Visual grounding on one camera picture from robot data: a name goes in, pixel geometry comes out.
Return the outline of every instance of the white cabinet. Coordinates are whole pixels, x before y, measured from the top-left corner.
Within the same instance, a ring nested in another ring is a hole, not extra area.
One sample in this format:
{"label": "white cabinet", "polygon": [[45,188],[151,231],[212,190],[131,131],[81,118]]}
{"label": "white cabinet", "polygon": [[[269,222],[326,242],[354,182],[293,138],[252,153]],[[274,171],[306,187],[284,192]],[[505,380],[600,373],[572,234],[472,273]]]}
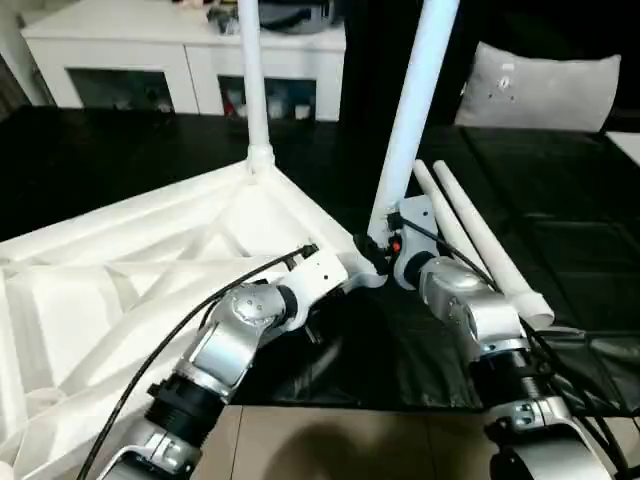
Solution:
{"label": "white cabinet", "polygon": [[[169,0],[81,0],[23,36],[60,107],[244,114],[239,36]],[[344,29],[260,37],[272,117],[337,120]]]}

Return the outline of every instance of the white pole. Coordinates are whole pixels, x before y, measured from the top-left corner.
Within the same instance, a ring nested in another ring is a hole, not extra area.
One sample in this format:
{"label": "white pole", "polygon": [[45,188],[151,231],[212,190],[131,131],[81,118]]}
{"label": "white pole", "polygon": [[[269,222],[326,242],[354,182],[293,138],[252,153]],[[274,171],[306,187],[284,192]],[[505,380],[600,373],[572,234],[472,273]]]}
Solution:
{"label": "white pole", "polygon": [[269,144],[267,100],[260,58],[258,0],[239,0],[238,17],[244,57],[244,90],[249,123],[249,167],[259,171],[275,163]]}
{"label": "white pole", "polygon": [[460,221],[507,299],[533,328],[541,329],[551,325],[553,310],[542,295],[531,289],[449,167],[439,160],[433,165],[433,169]]}
{"label": "white pole", "polygon": [[413,173],[422,191],[431,200],[436,222],[438,222],[438,227],[442,230],[445,240],[466,255],[469,260],[480,267],[484,273],[490,275],[478,252],[476,252],[476,249],[473,247],[471,240],[469,240],[467,233],[464,231],[464,228],[462,228],[462,225],[460,225],[458,217],[456,217],[456,214],[451,210],[449,202],[447,202],[447,199],[440,191],[440,188],[429,173],[429,169],[422,160],[416,160],[413,166]]}
{"label": "white pole", "polygon": [[447,51],[459,0],[424,0],[387,155],[373,203],[368,234],[386,247],[386,217],[404,198]]}

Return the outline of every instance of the gray pillow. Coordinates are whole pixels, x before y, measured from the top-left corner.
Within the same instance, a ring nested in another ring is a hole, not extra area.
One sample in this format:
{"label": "gray pillow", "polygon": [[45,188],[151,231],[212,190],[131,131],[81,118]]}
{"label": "gray pillow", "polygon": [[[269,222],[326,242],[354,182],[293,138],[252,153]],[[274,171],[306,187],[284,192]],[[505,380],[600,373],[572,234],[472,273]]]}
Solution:
{"label": "gray pillow", "polygon": [[598,131],[613,105],[619,71],[619,55],[559,62],[480,43],[455,123]]}

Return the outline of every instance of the tile floor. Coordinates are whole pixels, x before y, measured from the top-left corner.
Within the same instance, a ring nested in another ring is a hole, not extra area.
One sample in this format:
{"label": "tile floor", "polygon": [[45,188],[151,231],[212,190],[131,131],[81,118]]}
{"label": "tile floor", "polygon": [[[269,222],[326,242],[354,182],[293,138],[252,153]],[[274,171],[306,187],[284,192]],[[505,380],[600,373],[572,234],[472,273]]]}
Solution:
{"label": "tile floor", "polygon": [[[637,432],[612,420],[632,465]],[[228,407],[195,480],[489,480],[479,415]]]}

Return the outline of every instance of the black table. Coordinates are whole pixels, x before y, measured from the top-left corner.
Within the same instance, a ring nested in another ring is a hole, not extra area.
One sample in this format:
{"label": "black table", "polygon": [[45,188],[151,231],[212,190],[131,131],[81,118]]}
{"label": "black table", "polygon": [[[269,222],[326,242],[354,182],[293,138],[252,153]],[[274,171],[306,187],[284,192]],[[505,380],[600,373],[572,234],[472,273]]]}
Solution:
{"label": "black table", "polygon": [[[364,232],[385,140],[324,123],[271,130],[278,166]],[[0,240],[241,160],[247,141],[246,125],[216,117],[22,109],[0,124]],[[447,161],[555,325],[573,327],[545,337],[619,407],[597,402],[601,413],[638,415],[640,168],[604,136],[566,132],[428,129],[420,156]],[[309,323],[322,341],[299,331],[269,345],[236,402],[482,407],[449,331],[392,282],[328,299]]]}

